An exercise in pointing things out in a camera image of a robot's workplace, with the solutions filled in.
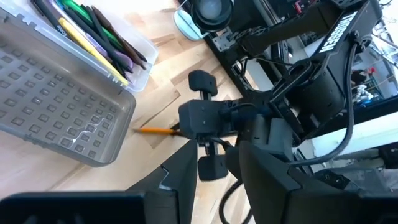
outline cable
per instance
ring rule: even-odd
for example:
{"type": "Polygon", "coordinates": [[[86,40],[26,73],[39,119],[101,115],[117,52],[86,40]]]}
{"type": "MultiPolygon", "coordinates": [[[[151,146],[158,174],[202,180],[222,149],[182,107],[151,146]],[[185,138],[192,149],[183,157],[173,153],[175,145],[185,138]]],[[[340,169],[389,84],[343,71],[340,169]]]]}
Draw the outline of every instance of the cable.
{"type": "Polygon", "coordinates": [[[255,108],[258,111],[260,110],[256,105],[254,105],[252,103],[241,103],[241,104],[238,104],[236,106],[232,106],[232,107],[228,108],[227,110],[223,111],[222,113],[230,113],[230,112],[232,112],[234,110],[238,110],[240,108],[247,107],[247,106],[251,106],[251,107],[255,108]]]}
{"type": "Polygon", "coordinates": [[[358,44],[355,43],[351,46],[351,50],[349,53],[349,57],[346,63],[346,70],[345,70],[345,77],[346,77],[346,109],[348,112],[348,126],[346,130],[346,134],[343,138],[343,140],[340,142],[340,144],[331,151],[329,154],[313,158],[313,159],[307,159],[304,161],[294,161],[290,162],[289,165],[291,166],[310,166],[310,165],[315,165],[315,164],[321,164],[323,162],[328,162],[331,159],[335,158],[338,156],[345,147],[348,145],[349,141],[351,140],[351,137],[353,135],[353,130],[354,130],[354,105],[353,105],[353,94],[351,92],[351,68],[353,66],[353,61],[354,61],[354,56],[355,56],[355,51],[357,48],[358,44]]]}
{"type": "Polygon", "coordinates": [[[269,59],[265,59],[265,58],[254,58],[254,59],[257,59],[257,60],[262,60],[262,61],[265,61],[265,62],[270,62],[270,63],[275,63],[275,64],[278,64],[278,65],[293,66],[293,64],[292,64],[292,63],[286,63],[286,62],[277,62],[277,61],[275,61],[275,60],[269,60],[269,59]]]}
{"type": "Polygon", "coordinates": [[[244,76],[246,74],[246,67],[248,66],[248,59],[244,60],[244,64],[242,67],[241,75],[244,76]]]}
{"type": "Polygon", "coordinates": [[[229,141],[224,141],[222,139],[220,139],[219,137],[207,137],[206,138],[207,141],[211,141],[211,142],[215,142],[218,143],[220,145],[222,145],[222,147],[224,148],[224,150],[231,145],[231,143],[229,143],[229,141]]]}
{"type": "Polygon", "coordinates": [[[389,1],[386,2],[386,3],[380,3],[380,0],[379,0],[380,6],[388,6],[391,2],[392,2],[392,0],[389,0],[389,1]]]}
{"type": "MultiPolygon", "coordinates": [[[[224,214],[224,208],[225,208],[225,204],[226,201],[229,199],[229,197],[232,195],[232,193],[238,189],[238,187],[242,185],[241,181],[236,181],[223,195],[223,198],[221,199],[220,205],[218,207],[218,215],[220,216],[220,220],[222,222],[222,224],[229,224],[229,222],[226,220],[225,218],[225,214],[224,214]]],[[[251,213],[251,209],[249,210],[248,215],[246,216],[246,218],[243,220],[242,224],[248,224],[250,219],[253,217],[253,214],[251,213]]]]}

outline metal frame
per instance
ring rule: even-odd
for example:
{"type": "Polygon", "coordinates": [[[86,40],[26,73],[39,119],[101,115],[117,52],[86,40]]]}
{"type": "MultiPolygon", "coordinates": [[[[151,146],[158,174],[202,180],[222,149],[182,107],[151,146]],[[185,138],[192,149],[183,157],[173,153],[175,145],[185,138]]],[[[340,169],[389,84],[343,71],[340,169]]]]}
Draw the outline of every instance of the metal frame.
{"type": "MultiPolygon", "coordinates": [[[[185,2],[185,0],[178,0],[180,4],[185,2]]],[[[188,0],[182,8],[187,12],[190,11],[190,0],[188,0]]],[[[262,13],[257,9],[254,1],[235,1],[235,9],[234,16],[229,24],[229,29],[231,32],[235,32],[237,30],[246,29],[248,27],[255,26],[264,26],[267,27],[267,22],[264,20],[262,13]]],[[[236,48],[230,48],[224,52],[220,52],[217,46],[213,42],[213,38],[217,37],[217,34],[209,33],[205,38],[205,42],[214,53],[221,66],[224,68],[225,72],[228,74],[236,88],[242,94],[243,97],[248,97],[253,92],[257,92],[253,87],[249,84],[248,80],[241,75],[241,69],[237,65],[237,61],[243,58],[245,55],[243,53],[239,53],[239,50],[236,48]]],[[[271,46],[271,59],[284,61],[283,54],[287,55],[287,52],[284,52],[283,45],[284,43],[278,43],[271,46]]],[[[275,83],[280,79],[280,74],[286,74],[287,69],[284,67],[275,66],[269,62],[258,61],[266,75],[269,77],[272,83],[275,83]]]]}

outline plastic tray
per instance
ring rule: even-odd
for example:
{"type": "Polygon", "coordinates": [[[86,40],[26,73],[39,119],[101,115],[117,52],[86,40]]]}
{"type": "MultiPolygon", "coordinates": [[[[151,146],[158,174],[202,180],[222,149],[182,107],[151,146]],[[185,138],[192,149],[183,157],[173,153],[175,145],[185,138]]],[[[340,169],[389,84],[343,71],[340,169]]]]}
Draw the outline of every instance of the plastic tray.
{"type": "Polygon", "coordinates": [[[87,52],[0,0],[0,130],[90,166],[113,162],[136,101],[87,52]]]}
{"type": "MultiPolygon", "coordinates": [[[[111,12],[108,10],[107,6],[109,5],[109,1],[76,1],[76,2],[83,2],[83,4],[87,6],[95,6],[106,16],[106,18],[112,23],[113,27],[118,31],[118,33],[131,45],[133,45],[140,53],[145,56],[147,59],[147,63],[144,63],[147,70],[143,70],[140,66],[135,65],[133,68],[133,74],[129,74],[130,77],[130,84],[128,86],[124,86],[124,88],[131,93],[137,93],[144,90],[145,86],[147,85],[150,71],[154,66],[157,57],[159,56],[159,51],[157,47],[141,35],[132,24],[126,22],[124,19],[121,19],[119,16],[115,15],[115,12],[111,12]]],[[[14,0],[14,3],[17,4],[19,7],[23,8],[25,11],[34,14],[40,19],[43,19],[44,22],[48,23],[44,17],[38,14],[32,7],[29,0],[14,0]]]]}

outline wooden table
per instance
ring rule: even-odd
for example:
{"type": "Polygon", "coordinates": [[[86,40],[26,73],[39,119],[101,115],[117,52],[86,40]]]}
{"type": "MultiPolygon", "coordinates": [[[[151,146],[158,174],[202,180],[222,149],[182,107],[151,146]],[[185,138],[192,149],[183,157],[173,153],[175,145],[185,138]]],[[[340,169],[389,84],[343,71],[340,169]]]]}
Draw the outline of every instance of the wooden table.
{"type": "MultiPolygon", "coordinates": [[[[26,191],[126,190],[152,172],[186,143],[183,138],[143,136],[133,128],[171,127],[178,121],[178,107],[199,94],[188,87],[188,73],[202,69],[217,78],[217,100],[240,94],[204,41],[192,42],[176,28],[172,0],[95,0],[109,5],[152,40],[160,54],[146,89],[137,94],[137,107],[118,159],[102,168],[91,168],[50,150],[0,132],[0,197],[26,191]]],[[[198,150],[204,155],[204,149],[198,150]]],[[[192,223],[219,223],[218,204],[233,177],[197,184],[192,223]]],[[[244,189],[230,198],[226,214],[241,223],[249,209],[244,189]]]]}

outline yellow pencil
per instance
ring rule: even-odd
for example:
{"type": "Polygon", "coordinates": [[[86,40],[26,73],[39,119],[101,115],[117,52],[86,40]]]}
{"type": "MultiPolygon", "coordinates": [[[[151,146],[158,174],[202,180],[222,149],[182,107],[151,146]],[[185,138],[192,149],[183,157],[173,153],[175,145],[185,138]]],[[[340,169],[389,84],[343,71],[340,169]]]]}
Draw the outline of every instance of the yellow pencil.
{"type": "Polygon", "coordinates": [[[120,75],[120,73],[88,42],[67,20],[60,18],[59,23],[87,52],[92,54],[97,60],[104,64],[110,72],[123,84],[127,85],[128,81],[120,75]]]}

